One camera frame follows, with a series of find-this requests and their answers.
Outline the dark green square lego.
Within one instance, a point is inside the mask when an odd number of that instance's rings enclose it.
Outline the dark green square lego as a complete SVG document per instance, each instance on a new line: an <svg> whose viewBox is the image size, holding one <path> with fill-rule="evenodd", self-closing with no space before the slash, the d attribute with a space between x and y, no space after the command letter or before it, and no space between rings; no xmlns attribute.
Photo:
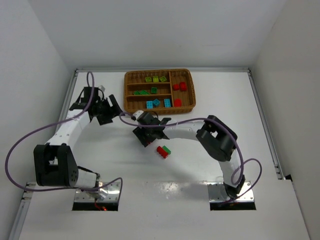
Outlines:
<svg viewBox="0 0 320 240"><path fill-rule="evenodd" d="M158 92L158 89L156 87L152 87L150 90L151 94L157 94L157 92Z"/></svg>

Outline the small red square lego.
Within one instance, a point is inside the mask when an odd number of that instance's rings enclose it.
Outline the small red square lego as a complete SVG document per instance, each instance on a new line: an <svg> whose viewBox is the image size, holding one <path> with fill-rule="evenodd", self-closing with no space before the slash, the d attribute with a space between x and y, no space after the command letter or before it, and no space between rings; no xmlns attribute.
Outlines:
<svg viewBox="0 0 320 240"><path fill-rule="evenodd" d="M180 89L180 85L179 84L174 84L172 86L172 88L173 88L174 91L178 91Z"/></svg>

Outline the lime lego brick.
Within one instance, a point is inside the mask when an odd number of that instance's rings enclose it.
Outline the lime lego brick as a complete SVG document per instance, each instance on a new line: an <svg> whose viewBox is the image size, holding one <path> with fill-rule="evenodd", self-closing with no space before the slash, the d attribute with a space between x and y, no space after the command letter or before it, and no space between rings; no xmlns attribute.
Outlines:
<svg viewBox="0 0 320 240"><path fill-rule="evenodd" d="M166 78L165 76L161 76L161 77L159 78L159 80L160 80L162 83L164 83L164 82L167 81L167 78Z"/></svg>

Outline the red two-stud lego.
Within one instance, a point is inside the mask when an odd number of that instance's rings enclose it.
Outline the red two-stud lego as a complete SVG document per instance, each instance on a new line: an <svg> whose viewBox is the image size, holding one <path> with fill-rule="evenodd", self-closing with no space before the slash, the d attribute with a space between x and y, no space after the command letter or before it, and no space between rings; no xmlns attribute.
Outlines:
<svg viewBox="0 0 320 240"><path fill-rule="evenodd" d="M188 87L187 87L186 82L184 82L184 81L180 82L180 83L179 83L179 89L180 89L180 91L182 91L182 92L187 91Z"/></svg>

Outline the green two-stud lego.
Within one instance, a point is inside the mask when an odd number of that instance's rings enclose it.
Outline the green two-stud lego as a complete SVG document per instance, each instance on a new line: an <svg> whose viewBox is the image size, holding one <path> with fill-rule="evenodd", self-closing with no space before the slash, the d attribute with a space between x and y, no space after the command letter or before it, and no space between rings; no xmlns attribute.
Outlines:
<svg viewBox="0 0 320 240"><path fill-rule="evenodd" d="M145 91L145 90L136 90L136 91L133 92L133 94L135 96L138 96L138 95L149 95L150 93Z"/></svg>

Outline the red sloped lego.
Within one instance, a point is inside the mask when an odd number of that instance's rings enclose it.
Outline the red sloped lego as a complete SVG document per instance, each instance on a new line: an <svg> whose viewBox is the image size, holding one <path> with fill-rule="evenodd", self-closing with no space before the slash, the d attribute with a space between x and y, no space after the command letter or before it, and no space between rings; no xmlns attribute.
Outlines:
<svg viewBox="0 0 320 240"><path fill-rule="evenodd" d="M174 107L181 107L182 106L182 100L180 98L176 98L174 101L173 101L173 105Z"/></svg>

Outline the small lime square lego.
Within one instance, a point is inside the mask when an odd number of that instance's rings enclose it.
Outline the small lime square lego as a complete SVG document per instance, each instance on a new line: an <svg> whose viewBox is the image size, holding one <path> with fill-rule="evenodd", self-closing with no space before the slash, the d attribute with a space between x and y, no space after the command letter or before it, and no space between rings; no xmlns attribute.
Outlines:
<svg viewBox="0 0 320 240"><path fill-rule="evenodd" d="M146 83L152 82L152 78L151 78L151 77L145 77L145 82L146 82Z"/></svg>

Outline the long teal lego stack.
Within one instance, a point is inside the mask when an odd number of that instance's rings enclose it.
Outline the long teal lego stack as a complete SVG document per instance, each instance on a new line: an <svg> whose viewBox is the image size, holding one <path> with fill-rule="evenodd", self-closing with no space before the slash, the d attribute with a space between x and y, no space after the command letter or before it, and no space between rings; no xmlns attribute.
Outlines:
<svg viewBox="0 0 320 240"><path fill-rule="evenodd" d="M166 98L163 101L164 101L164 107L165 108L171 108L172 107L171 100L169 98Z"/></svg>

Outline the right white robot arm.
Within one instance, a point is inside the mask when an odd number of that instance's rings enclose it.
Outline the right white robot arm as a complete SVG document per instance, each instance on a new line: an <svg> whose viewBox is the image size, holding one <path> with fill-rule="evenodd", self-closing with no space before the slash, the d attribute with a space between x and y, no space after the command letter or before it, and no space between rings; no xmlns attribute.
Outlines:
<svg viewBox="0 0 320 240"><path fill-rule="evenodd" d="M147 111L138 110L133 114L138 122L133 133L144 147L158 139L185 139L199 142L222 171L226 194L238 197L244 182L244 159L237 144L238 136L216 116L174 122L165 117L159 120Z"/></svg>

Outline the small teal lego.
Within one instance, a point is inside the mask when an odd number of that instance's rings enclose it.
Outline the small teal lego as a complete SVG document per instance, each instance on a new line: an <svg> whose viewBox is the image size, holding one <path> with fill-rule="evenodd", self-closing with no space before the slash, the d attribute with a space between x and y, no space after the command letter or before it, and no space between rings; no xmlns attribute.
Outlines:
<svg viewBox="0 0 320 240"><path fill-rule="evenodd" d="M158 99L154 99L152 101L152 104L155 106L155 107L158 107L160 105L160 101Z"/></svg>

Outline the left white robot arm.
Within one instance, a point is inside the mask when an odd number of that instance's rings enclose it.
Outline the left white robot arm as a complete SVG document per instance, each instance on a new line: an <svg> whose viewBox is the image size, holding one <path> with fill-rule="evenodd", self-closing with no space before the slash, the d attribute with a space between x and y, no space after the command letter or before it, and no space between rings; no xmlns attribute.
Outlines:
<svg viewBox="0 0 320 240"><path fill-rule="evenodd" d="M96 188L100 175L78 166L73 148L93 119L102 126L112 123L121 112L114 95L105 97L98 87L84 87L54 136L33 150L37 184L42 187Z"/></svg>

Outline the teal lego brick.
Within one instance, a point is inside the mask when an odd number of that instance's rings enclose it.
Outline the teal lego brick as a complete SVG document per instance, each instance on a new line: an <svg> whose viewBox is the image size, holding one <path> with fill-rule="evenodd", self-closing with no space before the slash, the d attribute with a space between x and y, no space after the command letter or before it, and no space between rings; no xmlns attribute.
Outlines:
<svg viewBox="0 0 320 240"><path fill-rule="evenodd" d="M152 101L146 101L146 108L147 109L153 109L153 102Z"/></svg>

